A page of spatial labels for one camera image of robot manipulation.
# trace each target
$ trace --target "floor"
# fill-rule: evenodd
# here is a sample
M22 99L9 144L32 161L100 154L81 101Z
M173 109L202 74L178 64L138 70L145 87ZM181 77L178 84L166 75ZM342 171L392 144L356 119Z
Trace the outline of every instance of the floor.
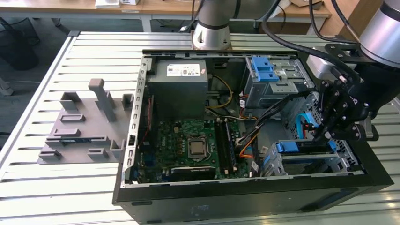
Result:
M14 71L0 59L0 77L5 82L41 81L69 30L142 32L140 20L101 19L98 21L98 19L85 19L82 21L81 19L61 19L58 28L53 26L49 18L30 19L30 22L40 37L40 43L33 47L40 63L28 71ZM189 21L153 20L150 25L153 32L177 32L178 28L188 23ZM232 22L229 28L232 33L257 33L257 30L252 28L252 22ZM0 132L12 131L37 85L26 82L9 83L14 92L8 97L0 95ZM0 148L5 141L6 136L0 135Z

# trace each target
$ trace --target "ram slot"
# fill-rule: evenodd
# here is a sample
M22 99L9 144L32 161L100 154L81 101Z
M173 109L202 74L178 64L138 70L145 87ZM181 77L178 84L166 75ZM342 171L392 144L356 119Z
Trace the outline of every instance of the ram slot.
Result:
M228 142L228 134L226 134L226 126L225 122L216 120L213 123L214 135L217 141L217 153L218 153L218 162L220 162L220 173L229 174L233 170L229 159L229 142Z
M229 158L229 172L237 171L236 168L236 158L234 158L234 145L233 145L233 139L230 136L230 129L229 129L229 124L225 120L225 130L226 130L226 141L228 141L228 158Z

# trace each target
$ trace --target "open computer tower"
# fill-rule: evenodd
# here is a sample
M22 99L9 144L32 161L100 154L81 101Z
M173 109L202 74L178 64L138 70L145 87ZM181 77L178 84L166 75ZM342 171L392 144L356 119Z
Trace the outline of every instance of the open computer tower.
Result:
M320 80L305 60L144 51L112 201L138 224L325 210L393 184L366 142L310 144Z

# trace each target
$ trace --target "metal slotted table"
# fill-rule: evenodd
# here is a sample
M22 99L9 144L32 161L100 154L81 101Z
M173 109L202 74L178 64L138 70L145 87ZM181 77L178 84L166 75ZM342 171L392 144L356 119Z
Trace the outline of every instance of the metal slotted table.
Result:
M282 36L313 47L312 36ZM286 50L265 35L232 35L233 50ZM190 49L188 34L81 32L68 37L26 110L0 152L0 222L5 224L136 224L110 204L117 163L38 165L37 155L50 132L64 91L93 98L90 78L102 78L114 98L133 93L142 49ZM380 192L357 196L332 209L306 214L232 218L198 224L398 224L400 114L393 101L372 121L380 140L369 145L394 181Z

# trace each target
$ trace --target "green motherboard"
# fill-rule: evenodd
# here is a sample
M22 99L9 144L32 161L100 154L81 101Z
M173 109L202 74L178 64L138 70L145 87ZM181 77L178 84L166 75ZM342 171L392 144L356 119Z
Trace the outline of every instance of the green motherboard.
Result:
M236 120L226 121L232 140L240 137ZM149 183L164 182L162 173L173 167L212 166L214 179L244 178L248 176L248 163L236 162L234 172L220 171L220 157L213 120L161 121L157 127L156 151L144 155L145 177Z

